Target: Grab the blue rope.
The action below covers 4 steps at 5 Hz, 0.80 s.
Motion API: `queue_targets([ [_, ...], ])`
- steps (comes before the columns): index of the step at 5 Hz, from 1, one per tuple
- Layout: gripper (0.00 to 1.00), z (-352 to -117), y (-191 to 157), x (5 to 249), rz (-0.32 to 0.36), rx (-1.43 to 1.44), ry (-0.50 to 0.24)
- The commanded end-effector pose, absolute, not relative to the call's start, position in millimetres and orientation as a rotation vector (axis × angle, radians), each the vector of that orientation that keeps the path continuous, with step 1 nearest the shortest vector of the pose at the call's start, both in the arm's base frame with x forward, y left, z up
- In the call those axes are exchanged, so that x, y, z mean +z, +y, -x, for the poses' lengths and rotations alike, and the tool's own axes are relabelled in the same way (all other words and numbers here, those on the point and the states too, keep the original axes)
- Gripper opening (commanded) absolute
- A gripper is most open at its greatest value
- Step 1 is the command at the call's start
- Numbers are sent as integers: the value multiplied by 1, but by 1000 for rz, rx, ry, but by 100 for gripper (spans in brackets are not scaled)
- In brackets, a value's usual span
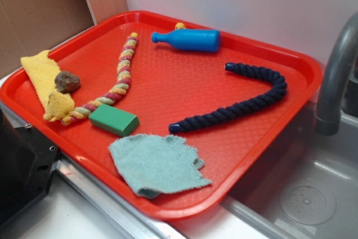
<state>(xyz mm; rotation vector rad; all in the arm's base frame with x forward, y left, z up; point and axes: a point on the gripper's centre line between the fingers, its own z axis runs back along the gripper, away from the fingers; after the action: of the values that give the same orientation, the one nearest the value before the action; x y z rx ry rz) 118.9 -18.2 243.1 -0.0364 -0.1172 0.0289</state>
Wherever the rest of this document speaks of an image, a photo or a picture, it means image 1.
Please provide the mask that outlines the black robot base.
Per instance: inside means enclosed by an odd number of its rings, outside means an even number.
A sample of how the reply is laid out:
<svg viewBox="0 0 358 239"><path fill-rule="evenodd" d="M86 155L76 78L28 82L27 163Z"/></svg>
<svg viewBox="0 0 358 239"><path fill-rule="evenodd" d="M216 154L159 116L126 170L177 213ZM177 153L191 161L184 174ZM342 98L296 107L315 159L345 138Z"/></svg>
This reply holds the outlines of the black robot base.
<svg viewBox="0 0 358 239"><path fill-rule="evenodd" d="M59 154L38 129L15 128L1 112L1 228L48 195Z"/></svg>

